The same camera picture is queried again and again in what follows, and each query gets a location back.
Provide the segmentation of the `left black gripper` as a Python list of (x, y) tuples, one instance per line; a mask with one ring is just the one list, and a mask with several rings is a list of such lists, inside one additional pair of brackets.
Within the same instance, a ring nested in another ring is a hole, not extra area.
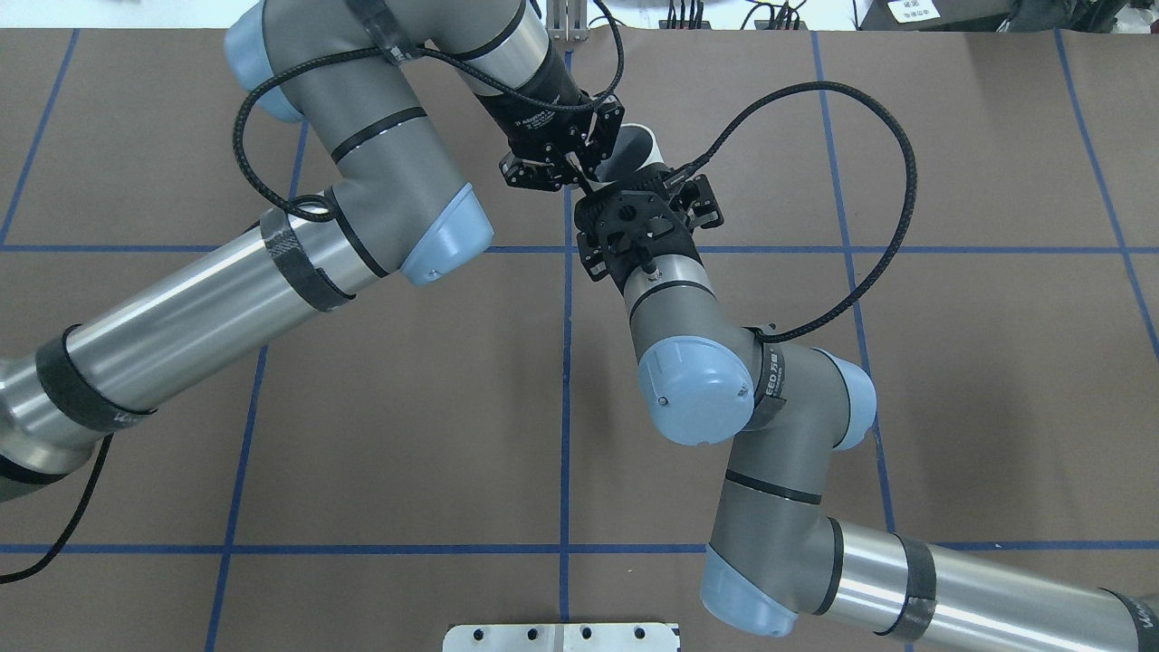
[(519, 88), (551, 107), (595, 107), (580, 111), (532, 107), (509, 91), (478, 95), (510, 152), (498, 162), (508, 186), (534, 191), (560, 191), (593, 182), (598, 169), (615, 148), (624, 120), (624, 104), (614, 94), (596, 100), (580, 90), (568, 69), (539, 69)]

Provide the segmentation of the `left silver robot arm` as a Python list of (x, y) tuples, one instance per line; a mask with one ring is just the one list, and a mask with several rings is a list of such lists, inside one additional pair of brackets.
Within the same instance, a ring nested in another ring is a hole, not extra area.
[[(79, 469), (105, 435), (378, 278), (421, 286), (493, 243), (473, 186), (402, 73), (447, 63), (505, 135), (510, 186), (595, 178), (622, 104), (580, 89), (530, 1), (261, 1), (226, 34), (247, 96), (231, 140), (270, 203), (256, 226), (112, 312), (3, 362), (3, 501)], [(245, 154), (253, 108), (306, 120), (340, 171), (289, 199)]]

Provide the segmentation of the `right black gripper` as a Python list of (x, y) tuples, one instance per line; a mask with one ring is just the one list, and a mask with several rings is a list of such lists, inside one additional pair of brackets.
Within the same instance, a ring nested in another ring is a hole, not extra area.
[(642, 210), (611, 210), (598, 218), (598, 278), (612, 278), (624, 292), (633, 274), (642, 274), (649, 283), (659, 280), (663, 256), (677, 255), (699, 263), (690, 230), (716, 228), (724, 222), (706, 175), (685, 182), (680, 210), (686, 226), (664, 211), (650, 215)]

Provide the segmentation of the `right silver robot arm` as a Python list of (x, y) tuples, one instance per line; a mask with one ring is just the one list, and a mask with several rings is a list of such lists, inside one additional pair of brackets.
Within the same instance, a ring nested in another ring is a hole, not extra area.
[(781, 637), (812, 614), (964, 651), (1156, 650), (1154, 601), (825, 515), (829, 459), (874, 422), (872, 379), (724, 317), (694, 204), (661, 164), (599, 183), (576, 218), (596, 276), (622, 293), (655, 427), (676, 444), (732, 444), (700, 589), (717, 620)]

